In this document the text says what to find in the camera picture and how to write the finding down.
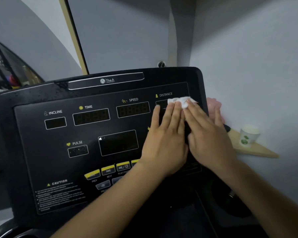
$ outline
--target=time display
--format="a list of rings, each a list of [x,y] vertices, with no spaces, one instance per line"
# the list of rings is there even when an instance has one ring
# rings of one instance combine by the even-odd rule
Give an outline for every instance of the time display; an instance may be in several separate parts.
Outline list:
[[[119,118],[150,113],[149,102],[135,103],[117,107]]]
[[[110,120],[108,108],[73,114],[74,124],[82,125]]]

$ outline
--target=corner shelf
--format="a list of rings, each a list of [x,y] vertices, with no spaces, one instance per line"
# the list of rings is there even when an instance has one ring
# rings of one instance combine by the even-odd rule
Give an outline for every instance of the corner shelf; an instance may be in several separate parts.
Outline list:
[[[231,139],[231,142],[233,144],[233,147],[237,153],[241,154],[248,154],[248,155],[255,155],[255,156],[263,156],[263,157],[269,157],[269,158],[278,158],[279,155],[268,148],[265,148],[264,146],[254,143],[250,148],[245,148],[241,145],[239,145],[240,141],[240,133],[235,131],[234,129],[231,129],[230,132],[228,132],[228,136]]]

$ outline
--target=white paper cup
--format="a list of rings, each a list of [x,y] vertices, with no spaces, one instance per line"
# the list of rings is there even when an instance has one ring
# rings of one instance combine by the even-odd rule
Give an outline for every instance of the white paper cup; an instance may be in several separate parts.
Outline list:
[[[239,144],[245,148],[250,148],[259,135],[259,128],[251,124],[245,124],[241,128]]]

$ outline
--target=left hand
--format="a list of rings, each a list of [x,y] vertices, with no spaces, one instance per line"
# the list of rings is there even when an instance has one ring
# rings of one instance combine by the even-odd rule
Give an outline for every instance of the left hand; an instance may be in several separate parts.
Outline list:
[[[151,127],[142,149],[140,163],[163,176],[177,172],[186,162],[188,146],[184,142],[184,113],[180,102],[170,103],[159,125],[160,106],[155,106]]]

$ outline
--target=caution warning label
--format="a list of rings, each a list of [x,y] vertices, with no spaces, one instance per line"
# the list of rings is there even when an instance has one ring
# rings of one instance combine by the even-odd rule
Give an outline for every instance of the caution warning label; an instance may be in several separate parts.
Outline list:
[[[48,188],[35,191],[38,214],[45,214],[86,202],[86,197],[73,182],[53,182]]]

